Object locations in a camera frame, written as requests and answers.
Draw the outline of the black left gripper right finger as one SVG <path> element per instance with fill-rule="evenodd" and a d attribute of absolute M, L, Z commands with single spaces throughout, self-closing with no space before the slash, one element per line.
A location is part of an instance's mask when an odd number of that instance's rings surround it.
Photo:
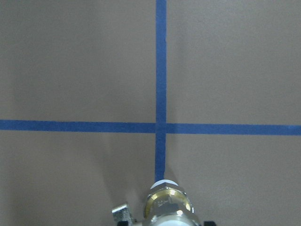
<path fill-rule="evenodd" d="M 204 221 L 203 226 L 216 226 L 214 221 Z"/>

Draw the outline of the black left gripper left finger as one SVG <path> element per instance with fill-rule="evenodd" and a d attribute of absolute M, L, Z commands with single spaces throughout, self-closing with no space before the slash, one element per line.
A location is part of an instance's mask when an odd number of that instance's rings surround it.
<path fill-rule="evenodd" d="M 138 226 L 139 222 L 133 217 L 121 216 L 119 218 L 119 226 Z"/>

